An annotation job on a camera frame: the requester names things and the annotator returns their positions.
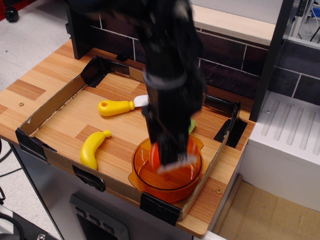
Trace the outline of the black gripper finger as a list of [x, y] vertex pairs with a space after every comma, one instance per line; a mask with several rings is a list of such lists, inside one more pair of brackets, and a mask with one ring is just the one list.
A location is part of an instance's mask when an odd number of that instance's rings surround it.
[[182, 166], [189, 160], [187, 154], [188, 138], [183, 138], [176, 142], [169, 136], [158, 138], [158, 153], [161, 166]]
[[158, 142], [158, 138], [162, 133], [158, 117], [151, 106], [144, 106], [142, 108], [142, 114], [145, 117], [150, 142], [154, 144]]

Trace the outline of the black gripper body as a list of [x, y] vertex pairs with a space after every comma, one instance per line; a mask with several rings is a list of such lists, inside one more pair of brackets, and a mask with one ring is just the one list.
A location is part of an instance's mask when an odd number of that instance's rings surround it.
[[202, 72], [184, 72], [174, 78], [143, 73], [149, 97], [148, 106], [157, 115], [162, 128], [160, 136], [176, 142], [189, 138], [191, 116], [202, 107], [203, 92], [207, 90]]

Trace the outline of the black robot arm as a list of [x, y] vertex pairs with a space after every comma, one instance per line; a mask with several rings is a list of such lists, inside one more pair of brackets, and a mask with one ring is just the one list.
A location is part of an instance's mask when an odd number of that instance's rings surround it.
[[80, 14], [112, 14], [132, 23], [145, 54], [149, 102], [142, 109], [162, 168], [179, 168], [187, 152], [191, 116], [202, 107], [206, 83], [198, 67], [203, 45], [187, 0], [70, 0]]

